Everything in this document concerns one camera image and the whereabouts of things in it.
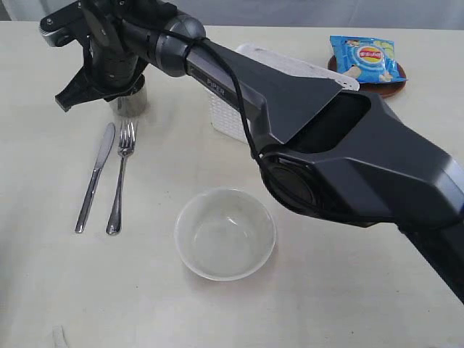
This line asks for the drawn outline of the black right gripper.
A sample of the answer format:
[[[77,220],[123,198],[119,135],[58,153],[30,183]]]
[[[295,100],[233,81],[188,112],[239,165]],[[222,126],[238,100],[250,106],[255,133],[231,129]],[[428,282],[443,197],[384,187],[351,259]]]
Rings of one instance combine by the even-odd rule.
[[[65,25],[67,34],[83,48],[83,66],[55,101],[67,112],[96,100],[112,102],[140,96],[147,66],[123,43],[123,16],[135,1],[76,1],[77,19]]]

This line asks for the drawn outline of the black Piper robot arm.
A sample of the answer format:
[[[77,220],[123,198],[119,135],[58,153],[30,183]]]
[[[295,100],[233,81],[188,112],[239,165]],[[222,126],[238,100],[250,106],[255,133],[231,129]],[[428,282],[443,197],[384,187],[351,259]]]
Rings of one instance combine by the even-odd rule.
[[[377,94],[287,75],[208,39],[163,1],[74,1],[40,22],[51,46],[77,41],[83,66],[63,110],[127,96],[153,65],[189,75],[241,115],[269,193],[300,215],[392,223],[463,297],[463,169],[408,128]]]

